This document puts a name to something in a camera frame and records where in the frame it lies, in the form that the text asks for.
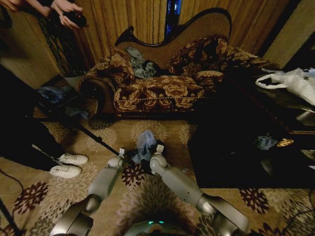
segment patterned carpet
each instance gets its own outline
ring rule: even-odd
[[[46,123],[50,132],[68,152],[83,153],[90,160],[74,179],[53,177],[0,157],[0,166],[7,174],[0,175],[0,196],[14,220],[27,236],[47,236],[57,220],[74,202],[82,200],[99,170],[113,157],[111,152],[83,133],[75,136],[58,123]],[[168,162],[185,170],[194,179],[187,142],[195,125],[184,120],[120,120],[110,127],[91,119],[83,125],[101,136],[116,150],[135,148],[137,136],[146,129],[166,144]],[[307,189],[203,189],[223,197],[250,220],[249,232],[264,236],[315,235],[315,214]],[[307,211],[294,217],[298,212]],[[153,218],[164,221],[178,219],[178,224],[196,236],[213,236],[211,217],[202,216],[195,208],[182,202],[159,177],[144,174],[140,166],[125,167],[110,197],[93,215],[90,236],[123,235],[134,223]],[[14,235],[4,216],[0,215],[0,235]]]

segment person's hand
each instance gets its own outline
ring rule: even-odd
[[[0,5],[13,12],[19,11],[24,3],[23,0],[0,0]]]
[[[74,3],[70,3],[67,0],[54,0],[51,4],[51,8],[59,14],[60,22],[63,26],[72,30],[80,28],[70,21],[68,17],[64,16],[63,13],[70,11],[82,12],[83,9],[81,7]]]

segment cable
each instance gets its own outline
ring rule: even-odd
[[[13,179],[14,181],[18,182],[18,184],[20,185],[20,187],[21,187],[21,194],[20,194],[21,197],[20,197],[20,199],[18,201],[18,205],[19,205],[21,203],[21,200],[22,200],[23,196],[24,196],[24,187],[23,187],[22,183],[18,179],[16,179],[15,177],[10,176],[7,173],[5,173],[1,168],[0,168],[0,172],[4,176],[7,176],[7,177]],[[12,214],[12,216],[11,216],[10,212],[5,207],[5,205],[4,205],[4,203],[3,203],[1,198],[0,198],[0,209],[4,213],[4,216],[6,217],[7,221],[9,222],[9,224],[12,227],[12,229],[14,230],[15,235],[16,236],[21,236],[23,234],[23,232],[17,227],[16,223],[14,222],[14,214]]]
[[[290,227],[290,225],[292,224],[292,222],[295,220],[295,218],[299,215],[302,215],[302,214],[306,214],[306,213],[309,213],[309,212],[314,212],[315,213],[315,207],[312,203],[312,200],[311,200],[311,195],[312,195],[312,192],[314,191],[314,189],[310,189],[309,191],[309,201],[311,203],[311,206],[312,206],[312,209],[309,209],[309,210],[306,210],[306,211],[301,211],[301,212],[298,212],[296,213],[289,221],[289,223],[287,224],[287,226],[283,229],[283,234],[287,231],[287,229]],[[312,236],[313,233],[315,232],[315,228],[312,229],[312,232],[311,234],[309,234],[308,236]]]
[[[22,200],[23,197],[24,197],[24,187],[23,187],[22,183],[21,183],[18,179],[16,179],[15,177],[8,175],[8,174],[7,174],[6,172],[4,172],[1,168],[0,168],[0,172],[1,172],[4,176],[7,176],[7,177],[13,179],[14,181],[16,181],[16,182],[20,185],[20,187],[21,187],[21,194],[20,194],[21,197],[20,197],[19,202],[18,202],[18,205],[19,205],[19,204],[21,203],[21,200]]]

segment gray robot arm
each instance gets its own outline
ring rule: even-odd
[[[153,174],[159,174],[163,182],[184,202],[198,209],[204,215],[215,215],[213,227],[220,236],[243,235],[249,225],[246,216],[224,199],[209,196],[178,168],[170,166],[161,151],[150,160]]]
[[[214,215],[213,227],[217,235],[244,235],[248,229],[248,219],[224,199],[209,196],[198,185],[176,167],[170,166],[161,155],[163,146],[150,160],[153,174],[159,174],[163,182],[184,202],[196,207],[204,215]],[[106,199],[124,165],[122,154],[108,162],[89,187],[89,195],[83,201],[73,204],[52,229],[50,236],[70,234],[87,236],[93,225],[93,214]]]

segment shoe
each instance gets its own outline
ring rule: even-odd
[[[81,174],[82,169],[78,166],[63,166],[58,165],[50,169],[53,176],[58,176],[62,178],[74,178]]]
[[[58,161],[65,164],[84,165],[85,163],[87,163],[88,157],[80,154],[72,155],[69,153],[65,153],[58,158]]]

